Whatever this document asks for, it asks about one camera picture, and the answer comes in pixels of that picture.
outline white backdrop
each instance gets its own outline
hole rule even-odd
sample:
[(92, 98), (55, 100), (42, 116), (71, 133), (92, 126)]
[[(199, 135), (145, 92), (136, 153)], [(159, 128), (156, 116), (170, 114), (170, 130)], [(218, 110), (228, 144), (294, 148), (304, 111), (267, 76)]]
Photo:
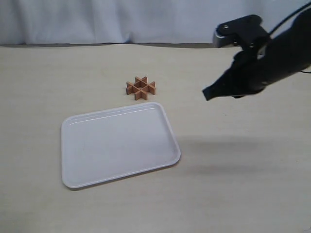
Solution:
[(1, 0), (0, 44), (210, 43), (220, 23), (257, 14), (268, 30), (306, 2)]

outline plastic tray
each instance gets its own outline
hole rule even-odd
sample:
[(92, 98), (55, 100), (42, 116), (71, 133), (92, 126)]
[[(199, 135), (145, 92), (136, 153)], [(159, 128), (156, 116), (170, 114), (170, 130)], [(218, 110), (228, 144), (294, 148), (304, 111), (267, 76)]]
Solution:
[(62, 124), (62, 180), (70, 188), (171, 166), (180, 154), (156, 102), (72, 116)]

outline interlocking wooden pieces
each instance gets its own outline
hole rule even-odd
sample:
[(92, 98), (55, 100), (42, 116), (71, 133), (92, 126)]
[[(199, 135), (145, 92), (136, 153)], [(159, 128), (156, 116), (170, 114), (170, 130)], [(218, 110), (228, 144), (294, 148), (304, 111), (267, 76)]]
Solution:
[(148, 92), (155, 95), (156, 94), (156, 83), (148, 83), (147, 77), (140, 79), (135, 77), (135, 83), (127, 82), (126, 83), (126, 94), (130, 95), (134, 93), (135, 100), (143, 98), (144, 100), (148, 99)]

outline black cable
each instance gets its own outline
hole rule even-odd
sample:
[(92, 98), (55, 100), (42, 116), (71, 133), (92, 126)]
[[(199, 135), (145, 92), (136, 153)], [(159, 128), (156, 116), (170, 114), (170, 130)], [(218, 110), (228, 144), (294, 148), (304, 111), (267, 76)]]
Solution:
[(303, 5), (302, 7), (300, 7), (299, 9), (297, 9), (296, 11), (294, 11), (293, 13), (291, 13), (290, 15), (288, 15), (286, 18), (284, 18), (279, 24), (277, 24), (270, 32), (269, 32), (269, 36), (271, 36), (273, 33), (276, 32), (277, 29), (279, 29), (284, 23), (286, 23), (286, 21), (288, 21), (290, 18), (292, 18), (293, 16), (295, 16), (296, 14), (300, 13), (301, 11), (305, 10), (306, 8), (308, 8), (309, 6), (311, 6), (311, 2)]

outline table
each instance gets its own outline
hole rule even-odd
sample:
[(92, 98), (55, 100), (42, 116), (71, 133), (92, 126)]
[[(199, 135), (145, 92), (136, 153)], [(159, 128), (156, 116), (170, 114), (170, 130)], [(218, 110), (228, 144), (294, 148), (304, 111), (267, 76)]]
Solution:
[[(303, 232), (311, 226), (311, 79), (206, 102), (237, 48), (0, 48), (0, 232)], [(61, 181), (69, 116), (144, 102), (156, 81), (182, 151), (171, 168), (79, 191)]]

